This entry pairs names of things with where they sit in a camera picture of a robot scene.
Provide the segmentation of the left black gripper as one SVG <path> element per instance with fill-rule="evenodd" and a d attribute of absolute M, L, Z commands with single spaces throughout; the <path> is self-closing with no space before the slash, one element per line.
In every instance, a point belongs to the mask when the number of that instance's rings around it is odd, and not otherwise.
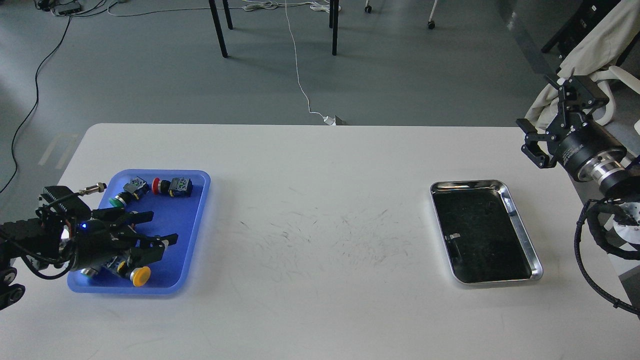
<path fill-rule="evenodd" d="M 128 268 L 139 268 L 163 259 L 169 246 L 178 242 L 178 234 L 148 236 L 135 234 L 131 224 L 150 223 L 154 212 L 128 211 L 123 207 L 93 210 L 93 219 L 67 230 L 70 246 L 70 270 L 99 272 L 105 264 L 127 251 Z"/>

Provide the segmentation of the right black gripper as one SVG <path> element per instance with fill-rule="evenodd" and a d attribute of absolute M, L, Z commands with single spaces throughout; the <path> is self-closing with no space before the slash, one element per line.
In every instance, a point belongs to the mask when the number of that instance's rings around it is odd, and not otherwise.
<path fill-rule="evenodd" d="M 539 133 L 528 119 L 516 119 L 525 134 L 521 152 L 539 169 L 554 168 L 558 162 L 576 182 L 603 183 L 621 172 L 627 149 L 604 127 L 590 123 L 592 112 L 605 107 L 610 96 L 587 75 L 563 81 L 546 75 L 545 80 L 557 91 L 557 114 L 545 133 Z M 557 144 L 549 154 L 540 142 Z"/>

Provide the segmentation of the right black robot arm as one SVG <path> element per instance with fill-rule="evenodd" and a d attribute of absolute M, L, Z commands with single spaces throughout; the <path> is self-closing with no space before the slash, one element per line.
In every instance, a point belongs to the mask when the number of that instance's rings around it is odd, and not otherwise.
<path fill-rule="evenodd" d="M 516 121 L 525 135 L 522 153 L 540 169 L 560 164 L 574 181 L 598 184 L 602 199 L 586 202 L 578 218 L 574 236 L 576 253 L 582 227 L 587 224 L 595 243 L 606 253 L 638 260 L 638 250 L 624 250 L 608 242 L 606 230 L 599 221 L 601 214 L 610 214 L 620 226 L 639 225 L 637 216 L 626 209 L 626 205 L 639 201 L 639 173 L 622 166 L 627 149 L 592 116 L 596 109 L 605 107 L 610 98 L 587 75 L 573 75 L 562 83 L 556 76 L 544 78 L 557 91 L 557 114 L 542 133 L 525 118 Z"/>

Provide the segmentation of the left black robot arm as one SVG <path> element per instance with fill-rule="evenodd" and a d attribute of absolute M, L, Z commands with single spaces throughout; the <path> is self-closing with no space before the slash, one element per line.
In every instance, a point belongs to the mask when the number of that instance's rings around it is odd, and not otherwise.
<path fill-rule="evenodd" d="M 25 286 L 15 282 L 14 260 L 43 280 L 57 280 L 69 272 L 91 276 L 108 269 L 140 287 L 151 275 L 149 265 L 162 260 L 178 242 L 177 234 L 145 235 L 135 227 L 153 220 L 154 213 L 123 207 L 90 209 L 82 196 L 103 193 L 99 182 L 78 191 L 67 186 L 44 187 L 35 217 L 1 225 L 1 308 L 20 301 Z"/>

